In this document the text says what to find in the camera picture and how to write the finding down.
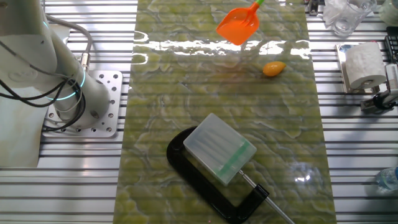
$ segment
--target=toilet paper roll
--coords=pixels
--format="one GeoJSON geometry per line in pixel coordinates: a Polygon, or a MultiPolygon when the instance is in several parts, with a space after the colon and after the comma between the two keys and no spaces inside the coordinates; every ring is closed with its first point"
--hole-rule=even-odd
{"type": "Polygon", "coordinates": [[[386,81],[379,45],[371,42],[348,49],[346,71],[349,85],[353,89],[372,88],[386,81]]]}

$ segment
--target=metal slats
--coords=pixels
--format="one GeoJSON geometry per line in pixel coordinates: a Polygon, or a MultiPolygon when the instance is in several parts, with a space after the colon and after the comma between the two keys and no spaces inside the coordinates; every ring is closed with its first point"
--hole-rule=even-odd
{"type": "MultiPolygon", "coordinates": [[[[118,181],[137,1],[47,1],[46,12],[87,28],[93,35],[92,70],[123,73],[119,129],[109,139],[46,139],[37,169],[0,170],[0,224],[110,224],[118,181]]],[[[378,14],[347,39],[308,17],[326,153],[339,224],[398,223],[397,196],[378,195],[374,175],[398,163],[398,112],[362,114],[371,96],[344,95],[335,45],[376,40],[383,51],[386,25],[378,14]]],[[[85,37],[72,31],[68,47],[77,57],[85,37]]]]}

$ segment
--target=paper towel holder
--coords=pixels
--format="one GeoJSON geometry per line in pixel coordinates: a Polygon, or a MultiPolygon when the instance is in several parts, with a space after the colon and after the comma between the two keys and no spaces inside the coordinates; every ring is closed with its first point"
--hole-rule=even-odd
{"type": "MultiPolygon", "coordinates": [[[[353,89],[349,85],[348,81],[348,75],[346,71],[346,51],[355,45],[358,44],[337,44],[336,45],[336,50],[337,50],[337,58],[338,58],[338,63],[341,69],[341,73],[343,75],[343,89],[345,93],[357,93],[357,94],[375,94],[380,92],[380,86],[375,86],[373,88],[368,88],[368,89],[353,89]]],[[[362,83],[361,86],[369,84],[369,82],[373,82],[373,80],[366,80],[365,82],[362,83]]]]}

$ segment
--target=yellow egg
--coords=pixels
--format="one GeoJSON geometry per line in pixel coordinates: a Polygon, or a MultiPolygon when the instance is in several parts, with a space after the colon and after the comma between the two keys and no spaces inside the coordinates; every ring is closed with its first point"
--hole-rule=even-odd
{"type": "Polygon", "coordinates": [[[278,75],[285,67],[286,64],[283,62],[269,62],[264,66],[262,72],[268,77],[274,77],[278,75]]]}

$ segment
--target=plastic bottle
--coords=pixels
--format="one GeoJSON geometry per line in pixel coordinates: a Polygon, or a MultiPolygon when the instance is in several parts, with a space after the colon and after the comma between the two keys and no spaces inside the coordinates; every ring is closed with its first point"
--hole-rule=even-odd
{"type": "Polygon", "coordinates": [[[380,171],[376,176],[379,187],[385,191],[398,190],[398,167],[380,171]]]}

